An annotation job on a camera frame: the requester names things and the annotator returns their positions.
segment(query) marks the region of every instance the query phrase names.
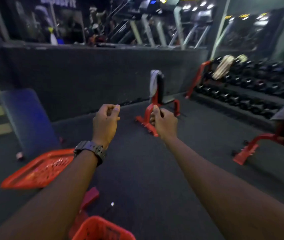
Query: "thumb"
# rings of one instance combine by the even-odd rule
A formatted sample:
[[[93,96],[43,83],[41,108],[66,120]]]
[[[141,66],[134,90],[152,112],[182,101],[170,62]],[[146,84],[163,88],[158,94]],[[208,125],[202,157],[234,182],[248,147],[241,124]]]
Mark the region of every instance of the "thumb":
[[[162,118],[160,109],[157,105],[153,106],[153,112],[154,112],[154,116],[155,116],[156,119]]]
[[[112,110],[110,118],[113,120],[118,120],[119,113],[120,113],[120,105],[117,104],[116,107]]]

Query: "forearm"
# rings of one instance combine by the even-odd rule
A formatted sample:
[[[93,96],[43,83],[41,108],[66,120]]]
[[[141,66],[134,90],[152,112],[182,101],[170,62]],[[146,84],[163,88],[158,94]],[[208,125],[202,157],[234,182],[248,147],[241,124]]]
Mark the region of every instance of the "forearm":
[[[0,239],[65,239],[97,165],[84,150],[46,188],[0,227]]]
[[[284,239],[283,204],[203,159],[178,138],[165,143],[226,239]]]

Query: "hand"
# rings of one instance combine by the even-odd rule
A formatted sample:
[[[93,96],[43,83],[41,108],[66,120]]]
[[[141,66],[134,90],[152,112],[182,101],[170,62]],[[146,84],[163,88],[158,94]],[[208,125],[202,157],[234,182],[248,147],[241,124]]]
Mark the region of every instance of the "hand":
[[[154,105],[150,122],[155,126],[156,131],[162,140],[169,137],[176,137],[177,118],[167,109],[163,108],[160,110],[157,105]]]
[[[115,133],[120,105],[104,104],[93,118],[93,137],[92,141],[97,145],[102,145],[107,149]]]

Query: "wheel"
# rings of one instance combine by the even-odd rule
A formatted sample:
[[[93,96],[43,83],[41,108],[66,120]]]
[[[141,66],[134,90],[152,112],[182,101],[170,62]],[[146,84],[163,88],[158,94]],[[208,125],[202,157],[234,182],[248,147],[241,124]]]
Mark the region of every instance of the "wheel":
[[[236,156],[237,154],[238,154],[238,151],[232,150],[232,156],[233,156],[233,157]]]

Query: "watch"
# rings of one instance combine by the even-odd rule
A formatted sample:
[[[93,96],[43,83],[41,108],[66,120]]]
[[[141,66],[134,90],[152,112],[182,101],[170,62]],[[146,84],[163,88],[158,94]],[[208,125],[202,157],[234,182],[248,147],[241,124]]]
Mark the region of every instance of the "watch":
[[[80,154],[80,152],[83,150],[94,152],[94,154],[96,155],[98,159],[97,166],[103,163],[103,160],[106,156],[106,152],[102,145],[96,145],[92,141],[86,141],[86,140],[81,141],[74,149],[74,158],[76,158]]]

